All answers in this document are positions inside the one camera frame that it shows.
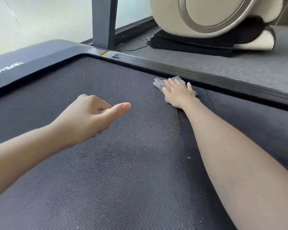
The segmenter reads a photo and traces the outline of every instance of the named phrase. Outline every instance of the massage chair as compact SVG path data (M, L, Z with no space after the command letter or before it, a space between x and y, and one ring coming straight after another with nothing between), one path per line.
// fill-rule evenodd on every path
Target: massage chair
M233 50L272 50L283 0L150 0L161 30L153 48L231 57Z

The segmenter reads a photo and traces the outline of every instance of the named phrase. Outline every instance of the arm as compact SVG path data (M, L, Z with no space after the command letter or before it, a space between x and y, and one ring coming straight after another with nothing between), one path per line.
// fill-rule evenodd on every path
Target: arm
M288 171L243 133L219 118L188 88L169 80L163 92L184 110L204 166L239 230L288 229Z
M130 108L81 95L50 125L0 144L0 194L41 161L101 134Z

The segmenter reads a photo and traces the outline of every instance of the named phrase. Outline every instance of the fingernail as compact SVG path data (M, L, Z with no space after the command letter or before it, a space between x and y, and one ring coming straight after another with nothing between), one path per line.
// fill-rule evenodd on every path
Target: fingernail
M127 107L129 107L129 106L131 106L131 104L130 104L129 102L124 102L124 103L122 104L122 107L123 107L123 108L127 108Z

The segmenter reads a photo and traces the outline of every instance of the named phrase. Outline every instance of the gray cleaning cloth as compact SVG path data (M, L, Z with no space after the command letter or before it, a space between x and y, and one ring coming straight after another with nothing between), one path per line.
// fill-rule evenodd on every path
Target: gray cleaning cloth
M177 79L181 84L185 85L185 81L182 80L179 76L177 77L173 77L172 79ZM157 86L159 88L159 90L162 90L162 87L166 87L169 91L171 91L171 89L164 83L165 80L160 80L159 78L155 78L155 81L154 81L154 85Z

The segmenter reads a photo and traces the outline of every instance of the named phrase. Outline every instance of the gray carpet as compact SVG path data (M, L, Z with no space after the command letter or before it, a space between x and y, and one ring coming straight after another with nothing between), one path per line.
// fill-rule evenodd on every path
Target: gray carpet
M134 50L145 45L154 28L142 36L120 45L120 49ZM122 51L185 69L212 73L240 81L288 92L288 27L276 29L276 46L269 52L247 52L233 58L153 49L149 46L135 51Z

